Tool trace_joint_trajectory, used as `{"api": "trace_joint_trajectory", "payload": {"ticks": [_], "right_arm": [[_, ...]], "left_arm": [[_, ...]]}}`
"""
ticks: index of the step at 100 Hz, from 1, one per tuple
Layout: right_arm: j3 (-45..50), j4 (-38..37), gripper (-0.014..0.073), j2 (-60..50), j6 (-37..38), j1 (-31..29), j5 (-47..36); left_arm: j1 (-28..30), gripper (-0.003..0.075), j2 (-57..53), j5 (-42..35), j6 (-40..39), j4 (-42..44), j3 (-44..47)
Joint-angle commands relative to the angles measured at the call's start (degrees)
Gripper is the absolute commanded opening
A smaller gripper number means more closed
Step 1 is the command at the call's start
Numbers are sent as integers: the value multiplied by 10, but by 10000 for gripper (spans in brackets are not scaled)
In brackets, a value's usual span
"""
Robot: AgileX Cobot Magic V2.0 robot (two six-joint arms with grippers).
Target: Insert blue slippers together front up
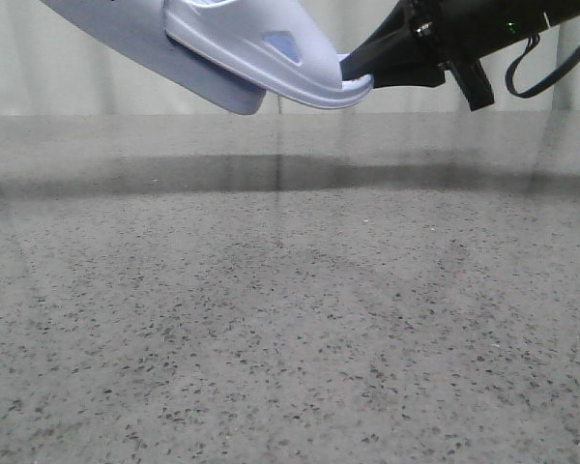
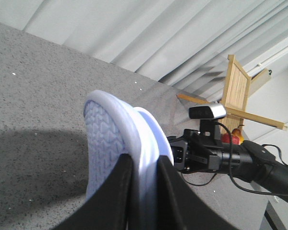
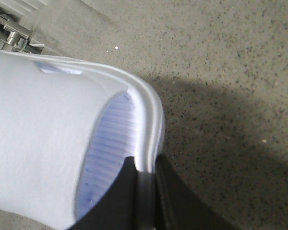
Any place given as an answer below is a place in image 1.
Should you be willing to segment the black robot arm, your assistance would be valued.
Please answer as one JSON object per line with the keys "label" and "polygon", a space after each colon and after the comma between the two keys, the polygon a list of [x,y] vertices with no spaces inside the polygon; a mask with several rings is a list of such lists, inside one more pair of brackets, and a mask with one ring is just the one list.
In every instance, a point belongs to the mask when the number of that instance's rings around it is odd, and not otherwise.
{"label": "black robot arm", "polygon": [[580,1],[400,1],[341,62],[346,80],[370,74],[377,88],[438,87],[451,72],[472,110],[493,104],[482,57],[580,15]]}

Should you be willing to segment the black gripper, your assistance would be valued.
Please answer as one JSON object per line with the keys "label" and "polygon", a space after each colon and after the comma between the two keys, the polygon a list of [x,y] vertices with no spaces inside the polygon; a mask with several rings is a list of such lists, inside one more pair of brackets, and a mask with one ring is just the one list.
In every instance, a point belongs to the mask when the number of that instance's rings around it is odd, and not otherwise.
{"label": "black gripper", "polygon": [[480,59],[547,28],[540,1],[399,1],[402,24],[383,23],[340,63],[345,80],[374,88],[436,88],[449,71],[471,110],[494,103]]}

